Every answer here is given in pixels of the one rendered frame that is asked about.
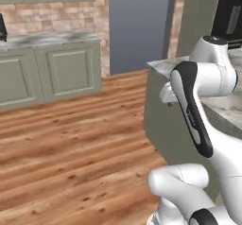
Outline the black countertop appliance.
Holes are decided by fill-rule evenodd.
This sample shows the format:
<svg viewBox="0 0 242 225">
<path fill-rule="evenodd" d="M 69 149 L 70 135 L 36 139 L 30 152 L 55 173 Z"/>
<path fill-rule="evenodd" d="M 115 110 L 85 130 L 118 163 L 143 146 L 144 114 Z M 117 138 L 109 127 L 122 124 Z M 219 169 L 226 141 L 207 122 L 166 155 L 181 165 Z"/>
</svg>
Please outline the black countertop appliance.
<svg viewBox="0 0 242 225">
<path fill-rule="evenodd" d="M 6 42 L 8 33 L 6 30 L 3 14 L 0 13 L 0 41 Z"/>
</svg>

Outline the tall green cabinet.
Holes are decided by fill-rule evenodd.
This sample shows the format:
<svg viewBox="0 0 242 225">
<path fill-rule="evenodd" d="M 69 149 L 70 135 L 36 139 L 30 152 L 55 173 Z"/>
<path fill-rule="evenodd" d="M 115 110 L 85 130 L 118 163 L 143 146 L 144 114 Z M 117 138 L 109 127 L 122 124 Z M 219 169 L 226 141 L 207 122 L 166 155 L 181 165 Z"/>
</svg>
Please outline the tall green cabinet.
<svg viewBox="0 0 242 225">
<path fill-rule="evenodd" d="M 177 57 L 188 56 L 200 37 L 210 35 L 218 0 L 184 0 Z"/>
</svg>

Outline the green base cupboards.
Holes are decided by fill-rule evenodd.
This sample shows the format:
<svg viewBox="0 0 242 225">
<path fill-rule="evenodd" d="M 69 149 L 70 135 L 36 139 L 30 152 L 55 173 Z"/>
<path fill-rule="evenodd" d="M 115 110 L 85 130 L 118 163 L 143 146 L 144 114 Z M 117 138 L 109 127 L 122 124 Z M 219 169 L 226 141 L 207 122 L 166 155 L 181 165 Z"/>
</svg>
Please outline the green base cupboards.
<svg viewBox="0 0 242 225">
<path fill-rule="evenodd" d="M 0 42 L 0 111 L 100 90 L 100 39 L 90 30 Z"/>
</svg>

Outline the green island cabinet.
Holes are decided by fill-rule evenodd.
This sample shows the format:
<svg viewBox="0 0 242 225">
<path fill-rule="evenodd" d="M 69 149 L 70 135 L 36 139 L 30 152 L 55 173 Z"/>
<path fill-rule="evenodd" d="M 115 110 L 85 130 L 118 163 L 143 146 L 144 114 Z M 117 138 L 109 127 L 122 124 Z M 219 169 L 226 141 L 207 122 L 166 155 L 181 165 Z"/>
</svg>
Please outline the green island cabinet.
<svg viewBox="0 0 242 225">
<path fill-rule="evenodd" d="M 174 103 L 168 106 L 159 98 L 159 92 L 168 82 L 168 77 L 168 72 L 158 75 L 153 69 L 148 70 L 144 112 L 146 136 L 169 165 L 204 165 L 210 179 L 205 192 L 216 205 L 220 205 L 223 200 L 219 194 L 215 171 L 209 161 L 196 150 L 180 105 Z M 201 102 L 210 123 L 216 129 L 242 140 L 242 80 L 239 80 L 231 95 L 203 98 Z"/>
</svg>

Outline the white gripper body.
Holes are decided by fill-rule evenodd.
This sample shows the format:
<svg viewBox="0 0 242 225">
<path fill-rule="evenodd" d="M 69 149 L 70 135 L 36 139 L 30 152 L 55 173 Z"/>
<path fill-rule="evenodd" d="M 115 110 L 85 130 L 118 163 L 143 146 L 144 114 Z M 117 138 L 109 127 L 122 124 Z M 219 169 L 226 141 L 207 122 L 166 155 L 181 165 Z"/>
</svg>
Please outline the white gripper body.
<svg viewBox="0 0 242 225">
<path fill-rule="evenodd" d="M 167 82 L 159 93 L 159 98 L 163 103 L 176 103 L 178 99 L 176 98 L 170 82 Z"/>
</svg>

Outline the black built-in appliance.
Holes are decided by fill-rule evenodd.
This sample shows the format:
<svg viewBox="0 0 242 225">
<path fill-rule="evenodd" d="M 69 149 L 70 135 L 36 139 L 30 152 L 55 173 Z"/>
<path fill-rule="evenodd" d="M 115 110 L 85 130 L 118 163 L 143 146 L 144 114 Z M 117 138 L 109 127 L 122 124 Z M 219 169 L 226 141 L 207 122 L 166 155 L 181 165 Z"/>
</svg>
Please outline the black built-in appliance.
<svg viewBox="0 0 242 225">
<path fill-rule="evenodd" d="M 230 49 L 242 47 L 242 0 L 218 0 L 211 35 L 226 40 Z"/>
</svg>

